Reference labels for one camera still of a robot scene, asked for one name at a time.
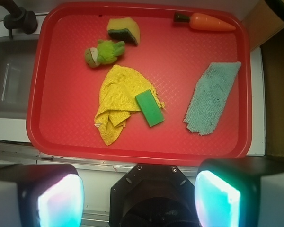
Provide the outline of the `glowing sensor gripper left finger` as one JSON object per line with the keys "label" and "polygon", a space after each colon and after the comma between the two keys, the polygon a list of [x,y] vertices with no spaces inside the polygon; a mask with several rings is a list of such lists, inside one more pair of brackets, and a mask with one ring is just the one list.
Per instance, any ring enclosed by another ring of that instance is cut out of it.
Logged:
{"label": "glowing sensor gripper left finger", "polygon": [[79,227],[83,181],[71,164],[0,164],[0,227]]}

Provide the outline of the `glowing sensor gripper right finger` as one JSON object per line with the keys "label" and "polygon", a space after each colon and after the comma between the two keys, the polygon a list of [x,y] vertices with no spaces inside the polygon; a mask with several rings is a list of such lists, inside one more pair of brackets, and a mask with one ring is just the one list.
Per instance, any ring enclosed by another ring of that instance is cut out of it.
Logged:
{"label": "glowing sensor gripper right finger", "polygon": [[284,157],[205,160],[195,207],[202,227],[284,227]]}

